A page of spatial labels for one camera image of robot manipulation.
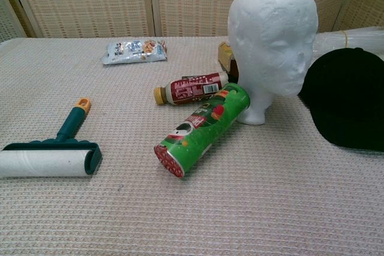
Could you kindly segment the green Pringles can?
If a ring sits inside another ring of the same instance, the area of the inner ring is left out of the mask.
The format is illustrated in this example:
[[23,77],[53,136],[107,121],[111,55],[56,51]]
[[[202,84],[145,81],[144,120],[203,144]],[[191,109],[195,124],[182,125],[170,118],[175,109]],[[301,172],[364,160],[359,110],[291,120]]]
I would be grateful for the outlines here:
[[249,105],[240,85],[226,84],[154,147],[157,158],[176,177],[184,177]]

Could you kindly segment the beige woven tablecloth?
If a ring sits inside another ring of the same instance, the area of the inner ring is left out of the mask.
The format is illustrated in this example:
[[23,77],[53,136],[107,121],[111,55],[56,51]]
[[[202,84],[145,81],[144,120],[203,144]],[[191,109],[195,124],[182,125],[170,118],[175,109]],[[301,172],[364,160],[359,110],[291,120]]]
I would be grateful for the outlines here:
[[166,38],[168,60],[105,66],[107,38],[0,44],[0,149],[53,138],[72,106],[93,177],[0,179],[0,255],[384,256],[384,153],[343,149],[298,98],[234,123],[179,179],[154,146],[195,109],[156,86],[220,70],[220,37]]

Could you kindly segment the yellow tea bottle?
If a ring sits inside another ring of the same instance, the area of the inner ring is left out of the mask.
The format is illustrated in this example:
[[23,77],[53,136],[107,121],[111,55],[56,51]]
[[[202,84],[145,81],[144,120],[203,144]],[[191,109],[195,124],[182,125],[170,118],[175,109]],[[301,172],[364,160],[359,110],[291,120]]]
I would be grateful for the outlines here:
[[232,49],[225,41],[221,42],[218,46],[218,61],[227,72],[230,72],[232,66],[236,65]]

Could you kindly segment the black cap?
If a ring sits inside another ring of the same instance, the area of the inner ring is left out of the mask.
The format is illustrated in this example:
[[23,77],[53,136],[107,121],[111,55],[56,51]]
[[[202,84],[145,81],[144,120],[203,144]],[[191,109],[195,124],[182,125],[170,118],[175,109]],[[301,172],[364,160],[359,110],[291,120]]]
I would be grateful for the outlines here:
[[299,97],[330,143],[384,152],[384,60],[377,55],[359,47],[325,53]]

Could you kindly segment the teal lint roller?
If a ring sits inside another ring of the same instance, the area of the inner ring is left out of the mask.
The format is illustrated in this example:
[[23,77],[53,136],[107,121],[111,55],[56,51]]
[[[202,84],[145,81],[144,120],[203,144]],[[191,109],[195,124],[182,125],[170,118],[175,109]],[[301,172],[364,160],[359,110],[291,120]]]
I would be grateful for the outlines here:
[[0,178],[87,177],[102,160],[97,143],[74,138],[91,108],[91,100],[80,98],[55,138],[12,143],[0,151]]

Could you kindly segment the white foam mannequin head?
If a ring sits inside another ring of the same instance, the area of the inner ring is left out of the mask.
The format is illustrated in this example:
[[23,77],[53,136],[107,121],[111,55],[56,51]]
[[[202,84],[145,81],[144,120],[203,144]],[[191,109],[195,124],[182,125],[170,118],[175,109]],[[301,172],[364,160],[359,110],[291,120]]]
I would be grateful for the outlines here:
[[311,65],[317,29],[314,0],[233,0],[227,33],[238,83],[250,97],[239,122],[262,125],[276,96],[299,94]]

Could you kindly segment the clear plastic bag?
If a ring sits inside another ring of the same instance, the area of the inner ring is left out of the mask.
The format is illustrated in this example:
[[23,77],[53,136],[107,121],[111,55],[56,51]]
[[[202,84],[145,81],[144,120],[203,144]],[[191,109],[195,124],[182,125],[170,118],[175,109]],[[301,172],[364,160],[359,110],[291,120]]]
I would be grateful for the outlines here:
[[318,58],[336,49],[357,47],[384,55],[384,26],[319,33],[313,43],[313,56]]

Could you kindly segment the white blue snack bag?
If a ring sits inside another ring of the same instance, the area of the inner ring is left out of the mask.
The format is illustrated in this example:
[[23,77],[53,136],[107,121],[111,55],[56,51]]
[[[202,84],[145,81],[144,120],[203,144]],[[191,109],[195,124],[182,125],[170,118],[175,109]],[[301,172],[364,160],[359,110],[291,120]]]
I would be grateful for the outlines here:
[[164,40],[134,40],[110,43],[101,58],[104,65],[134,64],[167,60]]

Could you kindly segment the red label drink bottle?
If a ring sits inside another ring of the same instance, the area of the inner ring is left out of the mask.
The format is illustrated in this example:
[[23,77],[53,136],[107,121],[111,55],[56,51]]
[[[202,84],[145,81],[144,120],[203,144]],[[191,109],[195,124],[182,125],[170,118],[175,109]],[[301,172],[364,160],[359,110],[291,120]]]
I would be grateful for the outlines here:
[[193,77],[184,77],[154,88],[157,104],[181,105],[207,100],[229,82],[224,71]]

